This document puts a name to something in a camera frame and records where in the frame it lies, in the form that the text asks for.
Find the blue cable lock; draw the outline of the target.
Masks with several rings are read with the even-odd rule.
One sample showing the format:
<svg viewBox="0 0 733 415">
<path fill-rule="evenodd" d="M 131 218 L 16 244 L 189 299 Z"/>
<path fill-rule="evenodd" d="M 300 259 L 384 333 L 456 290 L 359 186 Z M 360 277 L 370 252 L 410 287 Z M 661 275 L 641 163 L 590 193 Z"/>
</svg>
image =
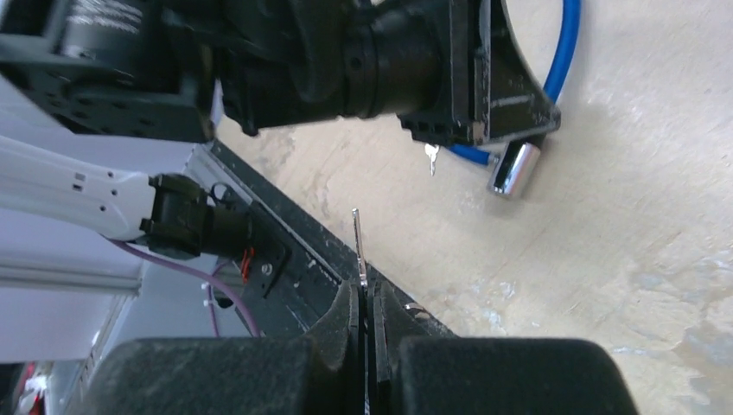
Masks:
<svg viewBox="0 0 733 415">
<path fill-rule="evenodd" d="M 580 1 L 562 2 L 562 19 L 558 42 L 543 86 L 545 95 L 556 103 L 564 87 L 582 20 Z M 541 155 L 546 135 L 535 135 L 507 144 L 500 154 L 478 147 L 456 144 L 449 147 L 454 155 L 481 166 L 494 168 L 488 189 L 506 199 L 519 198 L 532 177 Z"/>
</svg>

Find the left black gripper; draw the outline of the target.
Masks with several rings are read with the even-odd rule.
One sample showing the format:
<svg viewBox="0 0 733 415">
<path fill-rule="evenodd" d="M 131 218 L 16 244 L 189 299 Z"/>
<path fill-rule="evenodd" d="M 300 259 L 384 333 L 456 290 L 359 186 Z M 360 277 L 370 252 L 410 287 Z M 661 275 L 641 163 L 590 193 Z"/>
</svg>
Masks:
<svg viewBox="0 0 733 415">
<path fill-rule="evenodd" d="M 343 44 L 346 118 L 394 114 L 414 140 L 481 141 L 488 54 L 480 1 L 359 2 Z M 557 131 L 561 112 L 516 42 L 504 1 L 487 2 L 491 144 Z"/>
</svg>

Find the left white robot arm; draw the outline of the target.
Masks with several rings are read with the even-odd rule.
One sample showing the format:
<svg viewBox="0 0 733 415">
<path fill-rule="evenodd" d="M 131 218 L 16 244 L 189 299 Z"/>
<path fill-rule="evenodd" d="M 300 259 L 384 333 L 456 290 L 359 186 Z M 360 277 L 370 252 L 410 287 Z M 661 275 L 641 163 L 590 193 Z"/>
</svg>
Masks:
<svg viewBox="0 0 733 415">
<path fill-rule="evenodd" d="M 251 137 L 394 114 L 419 142 L 482 145 L 561 119 L 502 1 L 9 1 L 1 75 L 73 133 L 195 144 L 214 140 L 216 90 Z M 8 138 L 1 204 L 174 259 L 290 253 L 258 204 Z"/>
</svg>

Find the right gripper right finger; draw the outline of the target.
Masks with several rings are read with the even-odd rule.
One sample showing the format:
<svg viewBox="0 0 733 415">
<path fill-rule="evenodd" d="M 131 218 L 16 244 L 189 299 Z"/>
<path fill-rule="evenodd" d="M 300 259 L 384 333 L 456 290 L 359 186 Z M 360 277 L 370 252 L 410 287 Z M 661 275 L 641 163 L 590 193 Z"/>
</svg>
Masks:
<svg viewBox="0 0 733 415">
<path fill-rule="evenodd" d="M 369 288 L 373 414 L 636 414 L 594 342 L 431 335 L 389 284 Z"/>
</svg>

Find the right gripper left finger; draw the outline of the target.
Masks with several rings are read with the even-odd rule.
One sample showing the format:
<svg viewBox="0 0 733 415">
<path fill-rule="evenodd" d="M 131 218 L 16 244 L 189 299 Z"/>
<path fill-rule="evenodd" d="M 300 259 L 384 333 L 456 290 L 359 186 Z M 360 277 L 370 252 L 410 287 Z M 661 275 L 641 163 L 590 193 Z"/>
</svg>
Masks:
<svg viewBox="0 0 733 415">
<path fill-rule="evenodd" d="M 359 414 L 361 289 L 290 339 L 141 339 L 102 361 L 81 414 Z"/>
</svg>

